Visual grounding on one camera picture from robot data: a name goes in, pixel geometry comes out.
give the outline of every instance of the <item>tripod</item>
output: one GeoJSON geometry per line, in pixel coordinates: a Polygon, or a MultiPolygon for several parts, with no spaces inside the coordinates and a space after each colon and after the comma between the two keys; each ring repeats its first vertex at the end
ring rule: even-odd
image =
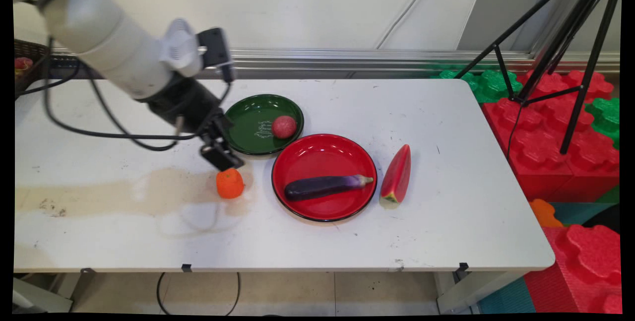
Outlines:
{"type": "Polygon", "coordinates": [[[525,23],[526,20],[533,16],[533,14],[541,9],[541,7],[544,6],[547,2],[549,2],[549,0],[539,0],[529,11],[526,12],[526,14],[524,14],[510,28],[503,32],[501,36],[495,39],[494,42],[492,42],[487,48],[485,48],[485,50],[483,50],[481,54],[479,54],[470,64],[463,68],[463,70],[461,70],[461,72],[459,72],[454,78],[460,79],[461,77],[463,77],[465,73],[474,68],[474,66],[478,62],[480,62],[486,55],[490,54],[490,52],[494,50],[496,58],[499,61],[499,66],[501,66],[503,79],[505,80],[505,84],[508,88],[508,98],[512,101],[518,102],[521,105],[518,111],[518,118],[520,117],[521,109],[533,102],[558,97],[560,95],[565,95],[568,93],[578,92],[578,97],[576,98],[575,104],[573,105],[571,118],[569,119],[569,124],[567,125],[567,132],[565,133],[565,138],[563,139],[562,145],[560,146],[560,153],[567,154],[567,150],[569,149],[569,144],[571,143],[571,139],[573,136],[573,131],[575,129],[575,125],[578,122],[578,117],[580,116],[580,111],[584,103],[584,98],[587,95],[587,90],[589,90],[589,84],[591,82],[591,77],[595,70],[595,66],[597,64],[600,50],[602,49],[602,44],[604,43],[604,40],[606,38],[606,32],[608,32],[608,27],[611,23],[613,12],[615,11],[615,7],[617,6],[617,0],[608,0],[608,2],[606,3],[604,15],[602,16],[602,21],[600,22],[597,36],[595,42],[593,43],[593,48],[591,49],[589,62],[584,72],[581,85],[574,86],[573,88],[565,89],[560,92],[544,95],[535,99],[529,99],[530,95],[533,93],[533,90],[536,88],[537,83],[540,81],[542,75],[546,71],[547,74],[552,74],[554,72],[555,68],[558,66],[558,63],[560,63],[560,59],[562,59],[563,55],[567,51],[569,44],[573,41],[575,34],[578,32],[580,27],[582,27],[585,20],[593,11],[599,0],[578,0],[578,2],[576,2],[575,6],[569,13],[569,16],[567,16],[565,22],[562,24],[562,27],[560,27],[555,34],[553,41],[545,51],[544,56],[536,65],[533,73],[527,80],[527,83],[524,85],[522,90],[517,95],[515,95],[508,77],[508,71],[505,68],[505,62],[503,61],[499,44],[508,36],[510,36],[510,34],[512,34],[516,29],[518,29],[518,27],[525,23]]]}

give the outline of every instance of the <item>teal foam mat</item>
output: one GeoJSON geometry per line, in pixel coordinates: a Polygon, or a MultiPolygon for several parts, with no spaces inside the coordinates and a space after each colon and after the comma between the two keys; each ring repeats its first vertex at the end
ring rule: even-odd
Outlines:
{"type": "Polygon", "coordinates": [[[583,224],[599,212],[612,206],[611,203],[551,203],[554,215],[563,224],[583,224]]]}
{"type": "Polygon", "coordinates": [[[483,314],[530,314],[536,312],[524,278],[510,283],[479,302],[483,314]]]}

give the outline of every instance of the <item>black cable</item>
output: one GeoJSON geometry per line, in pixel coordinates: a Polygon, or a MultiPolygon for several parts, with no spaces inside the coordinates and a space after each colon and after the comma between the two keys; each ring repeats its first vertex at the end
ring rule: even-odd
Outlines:
{"type": "Polygon", "coordinates": [[[163,280],[163,276],[165,276],[165,272],[161,273],[161,276],[159,276],[159,281],[157,282],[157,303],[159,303],[159,307],[161,308],[161,311],[163,311],[164,314],[172,315],[171,313],[168,312],[168,310],[165,309],[165,307],[163,307],[163,303],[161,302],[161,294],[159,294],[159,289],[161,288],[161,280],[163,280]]]}
{"type": "MultiPolygon", "coordinates": [[[[104,97],[102,96],[102,92],[99,90],[97,83],[95,83],[95,79],[93,79],[93,74],[91,73],[90,69],[84,66],[84,71],[88,75],[88,80],[90,81],[90,84],[93,87],[93,91],[95,92],[95,95],[97,95],[97,100],[99,100],[100,104],[102,104],[102,108],[104,108],[104,111],[106,112],[108,117],[111,118],[111,121],[113,122],[113,124],[115,124],[115,126],[117,126],[122,133],[129,135],[130,133],[120,124],[117,118],[115,118],[115,116],[113,115],[113,112],[111,112],[111,109],[108,108],[108,105],[106,104],[104,97]]],[[[172,147],[175,147],[175,145],[177,145],[177,141],[173,141],[172,144],[165,145],[165,146],[152,146],[152,145],[143,144],[143,142],[140,142],[139,140],[136,140],[134,138],[131,138],[130,140],[134,142],[136,145],[143,147],[144,149],[149,149],[150,151],[168,151],[169,149],[172,149],[172,147]]]]}
{"type": "MultiPolygon", "coordinates": [[[[159,307],[166,315],[172,315],[171,313],[168,312],[168,310],[165,309],[165,307],[163,307],[163,302],[161,301],[161,294],[159,294],[159,289],[161,288],[161,280],[163,280],[163,276],[165,276],[165,273],[161,273],[161,276],[159,276],[159,281],[157,282],[157,303],[159,303],[159,307]]],[[[236,300],[234,301],[234,305],[232,309],[229,310],[229,312],[226,313],[225,316],[229,316],[229,314],[231,314],[231,312],[234,311],[234,309],[236,308],[236,305],[238,304],[238,299],[240,299],[240,290],[241,290],[240,273],[236,273],[236,276],[238,277],[238,292],[236,293],[236,300]]]]}
{"type": "Polygon", "coordinates": [[[227,94],[229,94],[229,90],[232,88],[232,84],[231,83],[227,83],[227,89],[225,89],[225,92],[223,93],[223,96],[220,97],[220,102],[218,103],[223,104],[223,101],[225,100],[225,98],[227,97],[227,94]]]}
{"type": "MultiPolygon", "coordinates": [[[[64,79],[61,79],[59,81],[56,81],[55,83],[49,84],[48,88],[53,88],[54,86],[58,86],[58,85],[64,84],[64,83],[68,82],[71,79],[75,79],[75,76],[79,72],[79,66],[80,65],[81,65],[81,62],[77,61],[77,67],[75,67],[75,70],[73,71],[73,73],[71,73],[68,77],[66,77],[64,79]]],[[[27,95],[27,94],[30,94],[30,93],[37,93],[37,92],[41,92],[41,91],[43,91],[45,89],[48,89],[48,88],[46,88],[44,86],[39,86],[38,88],[25,90],[24,92],[18,92],[15,95],[19,96],[19,95],[27,95]]]]}
{"type": "MultiPolygon", "coordinates": [[[[53,39],[49,38],[49,50],[51,49],[53,44],[53,39]]],[[[74,128],[71,127],[69,125],[66,125],[64,123],[62,123],[61,121],[57,120],[57,118],[55,118],[55,116],[53,115],[53,112],[51,111],[51,104],[50,104],[50,95],[48,92],[48,88],[50,88],[50,84],[48,83],[49,81],[49,74],[50,74],[50,56],[48,56],[45,59],[45,67],[44,67],[44,72],[45,72],[45,79],[44,79],[44,108],[46,111],[46,115],[48,116],[48,118],[50,120],[52,120],[52,122],[54,122],[54,124],[56,124],[57,126],[63,128],[63,129],[67,129],[68,131],[72,131],[75,133],[80,133],[82,135],[88,135],[88,136],[95,136],[95,137],[108,137],[108,138],[141,138],[141,139],[148,139],[148,140],[189,140],[191,138],[195,138],[198,136],[199,131],[197,131],[197,133],[194,133],[192,135],[186,135],[186,136],[177,136],[177,135],[133,135],[133,134],[119,134],[119,133],[103,133],[103,132],[96,132],[96,131],[88,131],[85,129],[78,129],[78,128],[74,128]]],[[[202,125],[201,127],[199,127],[199,130],[202,130],[204,128],[204,125],[202,125]]]]}
{"type": "Polygon", "coordinates": [[[510,150],[510,147],[512,147],[512,136],[514,135],[514,131],[515,131],[516,125],[518,125],[518,120],[520,120],[520,112],[521,111],[522,111],[522,102],[520,104],[520,108],[518,108],[518,116],[516,116],[516,121],[514,123],[514,127],[512,128],[511,133],[509,133],[508,155],[507,155],[508,162],[509,162],[509,150],[510,150]]]}
{"type": "MultiPolygon", "coordinates": [[[[104,133],[104,132],[97,132],[97,131],[88,131],[85,129],[79,129],[79,128],[75,128],[75,127],[71,127],[70,125],[66,125],[64,123],[62,123],[60,120],[58,120],[57,118],[55,118],[55,116],[53,115],[53,112],[51,110],[51,104],[50,104],[50,96],[49,96],[49,92],[48,92],[48,88],[52,87],[52,84],[49,84],[49,75],[50,75],[50,51],[53,47],[53,38],[49,37],[48,39],[48,50],[49,50],[49,54],[43,59],[45,65],[43,67],[43,70],[45,72],[45,79],[44,79],[44,86],[41,87],[41,90],[44,91],[44,107],[45,107],[45,111],[46,111],[46,115],[48,116],[48,118],[54,122],[54,124],[56,124],[57,126],[63,128],[63,129],[67,129],[68,131],[72,131],[74,133],[79,133],[82,135],[87,135],[87,136],[95,136],[95,137],[107,137],[107,138],[129,138],[129,139],[145,139],[145,140],[175,140],[173,143],[176,142],[176,140],[190,140],[191,138],[195,138],[197,136],[199,136],[202,131],[204,131],[204,129],[208,126],[208,120],[209,118],[211,118],[211,116],[213,116],[215,114],[215,110],[210,110],[208,115],[205,116],[205,118],[202,120],[202,123],[200,124],[200,126],[198,127],[198,129],[195,131],[195,133],[190,134],[190,135],[134,135],[134,134],[130,134],[130,133],[104,133]]],[[[222,102],[225,97],[227,97],[227,94],[229,93],[229,90],[231,89],[231,84],[227,83],[227,89],[225,90],[225,92],[223,93],[220,102],[222,102]]],[[[98,94],[98,97],[101,97],[101,94],[98,93],[99,90],[97,88],[97,90],[95,90],[95,93],[98,94]]],[[[112,115],[112,113],[110,112],[109,109],[107,109],[107,106],[102,99],[100,99],[100,101],[102,102],[102,106],[104,107],[104,109],[106,110],[106,113],[111,116],[111,119],[113,120],[113,122],[115,123],[115,125],[118,125],[118,127],[120,129],[123,129],[123,127],[121,126],[121,124],[119,124],[119,122],[117,122],[116,118],[114,118],[114,116],[112,115]]],[[[168,146],[164,146],[164,147],[154,147],[154,146],[150,146],[150,145],[145,145],[145,144],[141,144],[143,145],[143,147],[145,148],[149,148],[152,149],[153,151],[165,151],[163,149],[170,149],[172,147],[172,145],[168,145],[168,146]]]]}

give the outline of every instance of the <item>tripod leg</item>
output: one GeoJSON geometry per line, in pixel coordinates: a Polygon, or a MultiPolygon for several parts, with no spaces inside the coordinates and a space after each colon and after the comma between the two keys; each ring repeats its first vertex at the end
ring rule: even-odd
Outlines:
{"type": "Polygon", "coordinates": [[[478,57],[476,57],[473,61],[471,61],[470,64],[468,64],[467,67],[463,68],[463,70],[461,70],[461,72],[459,72],[454,78],[461,79],[461,77],[463,77],[465,73],[469,72],[469,70],[474,68],[474,66],[478,62],[480,62],[483,58],[485,58],[486,55],[492,52],[492,50],[494,49],[494,45],[499,45],[502,41],[504,41],[505,38],[507,38],[516,29],[518,29],[518,27],[522,26],[522,24],[525,23],[526,20],[528,20],[531,16],[533,16],[533,14],[536,13],[536,11],[538,11],[539,9],[541,9],[542,6],[544,6],[547,2],[549,2],[549,0],[539,0],[538,2],[536,2],[536,4],[533,5],[531,9],[529,9],[529,11],[527,11],[523,16],[521,16],[521,18],[518,18],[518,20],[510,28],[508,28],[505,32],[503,32],[503,34],[501,34],[501,36],[499,36],[497,39],[495,39],[494,42],[492,42],[489,46],[487,46],[487,48],[485,48],[485,50],[481,52],[481,54],[479,54],[478,57]]]}
{"type": "Polygon", "coordinates": [[[512,89],[512,83],[509,81],[508,70],[505,68],[505,61],[503,61],[503,55],[498,45],[494,46],[494,52],[496,52],[496,59],[499,60],[499,66],[501,66],[501,74],[503,75],[503,79],[505,79],[505,85],[508,87],[509,98],[512,99],[514,97],[514,90],[512,89]]]}
{"type": "Polygon", "coordinates": [[[591,12],[594,11],[595,6],[597,6],[597,3],[599,1],[600,0],[594,0],[593,5],[590,5],[590,4],[588,5],[589,9],[586,9],[585,13],[583,14],[583,17],[581,17],[580,20],[576,23],[573,31],[571,32],[571,34],[569,34],[569,36],[567,37],[567,40],[565,40],[565,43],[562,45],[562,48],[560,48],[560,51],[558,52],[558,54],[556,54],[556,58],[554,58],[553,61],[551,61],[551,63],[549,64],[549,69],[547,70],[547,74],[551,75],[556,70],[556,68],[558,67],[558,64],[560,63],[560,60],[565,55],[565,52],[567,51],[567,49],[569,49],[569,45],[575,38],[575,35],[578,33],[578,31],[580,31],[580,27],[584,25],[585,21],[587,20],[587,18],[589,18],[589,15],[591,14],[591,12]]]}
{"type": "Polygon", "coordinates": [[[567,133],[565,133],[565,139],[563,140],[562,146],[560,147],[561,154],[566,154],[567,150],[569,150],[569,144],[571,143],[573,131],[575,130],[575,125],[578,123],[578,117],[580,116],[580,111],[582,110],[584,98],[587,95],[587,90],[589,90],[591,76],[593,75],[593,71],[595,70],[597,58],[599,57],[600,50],[602,50],[602,45],[604,44],[604,39],[606,38],[606,32],[608,32],[608,26],[611,24],[611,18],[613,18],[613,12],[615,12],[616,6],[617,6],[617,0],[608,0],[608,2],[606,3],[604,16],[602,16],[602,22],[599,25],[599,29],[597,29],[596,40],[593,43],[593,48],[591,49],[589,63],[587,63],[587,68],[584,71],[584,77],[582,78],[581,89],[580,89],[580,92],[578,93],[578,98],[576,99],[575,104],[573,106],[571,119],[569,119],[569,125],[567,126],[567,133]]]}
{"type": "Polygon", "coordinates": [[[558,48],[562,46],[562,43],[564,42],[569,32],[571,32],[571,29],[574,27],[575,23],[578,21],[578,18],[581,17],[581,14],[583,13],[589,1],[590,0],[578,0],[578,2],[575,4],[571,13],[569,13],[569,16],[567,16],[567,19],[563,23],[562,27],[560,27],[560,29],[558,30],[558,33],[556,33],[556,36],[553,39],[553,42],[551,43],[549,48],[547,48],[545,55],[538,62],[538,64],[536,65],[536,68],[533,70],[533,73],[531,74],[531,77],[529,77],[529,79],[527,80],[527,83],[524,85],[521,92],[518,94],[518,97],[520,100],[529,99],[529,97],[533,93],[533,90],[535,89],[536,84],[538,83],[538,81],[540,81],[542,74],[545,72],[547,68],[547,64],[553,58],[554,54],[556,53],[556,50],[558,50],[558,48]]]}

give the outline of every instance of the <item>toy fruit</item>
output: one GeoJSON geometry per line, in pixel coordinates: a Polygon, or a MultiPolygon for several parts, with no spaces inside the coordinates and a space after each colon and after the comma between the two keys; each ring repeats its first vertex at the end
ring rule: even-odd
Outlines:
{"type": "Polygon", "coordinates": [[[284,196],[289,201],[302,201],[363,188],[373,181],[372,177],[322,176],[293,181],[284,187],[284,196]]]}
{"type": "Polygon", "coordinates": [[[216,175],[216,190],[219,196],[227,199],[236,198],[243,194],[244,189],[243,176],[240,176],[238,170],[227,169],[216,175]]]}
{"type": "Polygon", "coordinates": [[[33,66],[33,61],[26,57],[20,57],[13,60],[13,67],[18,70],[27,70],[33,66]]]}
{"type": "Polygon", "coordinates": [[[277,138],[289,138],[293,136],[296,128],[295,120],[287,115],[278,116],[273,124],[271,124],[271,131],[277,138]]]}
{"type": "Polygon", "coordinates": [[[381,183],[380,196],[401,203],[406,197],[406,190],[410,181],[410,146],[404,145],[392,158],[386,175],[381,183]]]}

